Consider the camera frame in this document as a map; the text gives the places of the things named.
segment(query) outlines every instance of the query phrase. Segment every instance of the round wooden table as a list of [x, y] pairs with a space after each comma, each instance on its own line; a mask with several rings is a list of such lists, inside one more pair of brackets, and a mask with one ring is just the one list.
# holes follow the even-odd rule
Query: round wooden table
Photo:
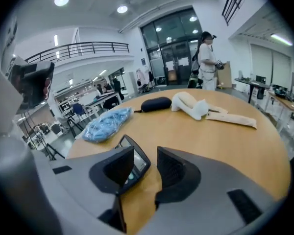
[[157, 146], [227, 163], [264, 188], [275, 200], [288, 194], [291, 170], [284, 143], [269, 119], [243, 100], [222, 92], [181, 89], [146, 94], [118, 107], [139, 110], [147, 99], [160, 96], [172, 99], [182, 91], [193, 95], [196, 100], [206, 99], [231, 114], [256, 119], [257, 130], [220, 121], [196, 121], [183, 111], [172, 112], [171, 109], [135, 113], [109, 140], [99, 144], [76, 140], [67, 156], [76, 158], [110, 150], [124, 134], [144, 150], [152, 165], [141, 182], [122, 196], [128, 234], [137, 233], [155, 212], [155, 194], [161, 190], [161, 177], [156, 167]]

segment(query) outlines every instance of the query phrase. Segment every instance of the ceiling pipe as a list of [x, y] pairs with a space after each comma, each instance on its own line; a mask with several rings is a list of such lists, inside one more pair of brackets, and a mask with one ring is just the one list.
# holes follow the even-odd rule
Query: ceiling pipe
[[163, 7], [169, 6], [170, 4], [176, 4], [177, 2], [181, 2], [183, 0], [170, 0], [166, 3], [163, 3], [159, 6], [156, 6], [146, 12], [144, 12], [143, 14], [141, 14], [140, 16], [138, 16], [137, 18], [135, 18], [134, 20], [132, 20], [130, 23], [128, 23], [125, 27], [123, 27], [121, 30], [119, 30], [119, 33], [122, 33], [126, 30], [132, 29], [133, 27], [137, 26], [140, 21], [142, 19], [144, 19], [145, 17], [147, 17], [148, 15], [150, 15], [151, 13], [155, 12], [155, 11], [159, 11], [161, 10]]

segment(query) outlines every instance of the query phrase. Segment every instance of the roller blind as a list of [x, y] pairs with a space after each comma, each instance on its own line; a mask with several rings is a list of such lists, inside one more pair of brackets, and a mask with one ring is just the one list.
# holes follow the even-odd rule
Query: roller blind
[[258, 45], [251, 46], [251, 57], [253, 63], [254, 77], [263, 76], [266, 78], [266, 84], [270, 85], [272, 74], [272, 53], [271, 49]]
[[273, 52], [273, 77], [272, 83], [290, 89], [291, 59], [276, 51]]

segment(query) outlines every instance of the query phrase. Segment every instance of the black metal railing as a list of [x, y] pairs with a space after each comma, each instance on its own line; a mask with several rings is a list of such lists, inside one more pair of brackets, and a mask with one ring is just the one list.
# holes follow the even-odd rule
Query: black metal railing
[[241, 2], [242, 0], [226, 0], [222, 15], [227, 25], [229, 25], [229, 22], [236, 10], [240, 9]]
[[72, 57], [78, 57], [102, 52], [128, 52], [128, 44], [113, 42], [83, 42], [57, 46], [33, 55], [25, 61], [34, 63], [39, 61], [58, 62]]

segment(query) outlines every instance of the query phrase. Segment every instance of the desk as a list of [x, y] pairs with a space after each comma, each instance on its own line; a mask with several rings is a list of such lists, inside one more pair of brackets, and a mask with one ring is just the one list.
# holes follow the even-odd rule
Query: desk
[[287, 124], [287, 122], [290, 120], [290, 118], [291, 118], [291, 113], [294, 112], [294, 103], [293, 103], [293, 102], [290, 102], [290, 101], [288, 101], [288, 100], [286, 100], [286, 99], [283, 99], [283, 98], [280, 98], [280, 97], [276, 96], [274, 92], [269, 92], [269, 97], [268, 97], [268, 99], [267, 99], [266, 106], [265, 106], [265, 110], [264, 110], [265, 112], [266, 112], [266, 110], [267, 110], [267, 107], [268, 107], [268, 104], [269, 104], [269, 101], [270, 101], [270, 97], [273, 97], [275, 100], [279, 101], [279, 102], [283, 105], [283, 109], [282, 109], [282, 111], [281, 111], [281, 113], [280, 113], [280, 117], [279, 117], [279, 119], [281, 118], [282, 113], [283, 113], [283, 110], [284, 110], [285, 108], [287, 108], [287, 109], [289, 110], [289, 113], [290, 113], [290, 114], [288, 114], [288, 116], [282, 121], [282, 123], [281, 123], [281, 125], [280, 125], [280, 127], [279, 127], [279, 129], [278, 129], [278, 132], [280, 133], [280, 132], [282, 131], [283, 127], [284, 127], [284, 126]]
[[245, 81], [245, 80], [241, 80], [241, 79], [238, 79], [238, 78], [235, 78], [234, 79], [235, 81], [238, 81], [240, 83], [244, 83], [244, 84], [249, 84], [249, 99], [248, 99], [248, 103], [250, 104], [250, 100], [251, 100], [251, 95], [253, 94], [253, 90], [254, 90], [254, 87], [260, 87], [260, 88], [265, 88], [265, 89], [269, 89], [270, 86], [269, 85], [266, 85], [266, 84], [263, 84], [261, 82], [258, 82], [258, 81]]
[[96, 102], [93, 101], [93, 102], [91, 102], [91, 103], [89, 103], [89, 104], [87, 104], [87, 105], [83, 105], [83, 109], [84, 109], [84, 111], [85, 111], [85, 113], [86, 113], [88, 119], [91, 121], [91, 118], [90, 118], [89, 113], [87, 112], [86, 106], [87, 106], [87, 107], [91, 107], [91, 108], [93, 108], [93, 113], [95, 114], [96, 118], [98, 118], [99, 115], [98, 115], [97, 111], [95, 110], [95, 107], [96, 107], [97, 105], [101, 105], [101, 106], [102, 106], [102, 104], [103, 104], [105, 101], [107, 101], [108, 99], [113, 98], [113, 97], [115, 97], [115, 96], [118, 98], [119, 104], [122, 104], [122, 100], [121, 100], [121, 97], [120, 97], [119, 93], [118, 93], [118, 92], [114, 92], [114, 93], [109, 93], [109, 94], [107, 94], [107, 95], [104, 95], [104, 94], [103, 94], [103, 95], [101, 95], [101, 97], [100, 97], [99, 99], [97, 99]]
[[155, 194], [161, 190], [157, 170], [157, 146], [201, 155], [227, 163], [262, 186], [275, 200], [288, 194], [291, 181], [287, 150], [271, 124], [260, 111], [231, 95], [198, 89], [167, 90], [132, 99], [118, 107], [132, 106], [135, 110], [151, 98], [172, 98], [177, 92], [187, 91], [197, 100], [223, 107], [232, 114], [257, 120], [257, 130], [219, 121], [196, 121], [182, 111], [171, 109], [150, 113], [135, 113], [109, 140], [93, 144], [78, 139], [67, 158], [104, 152], [115, 147], [124, 134], [137, 142], [152, 165], [143, 180], [122, 197], [122, 209], [128, 234], [136, 234], [155, 212]]

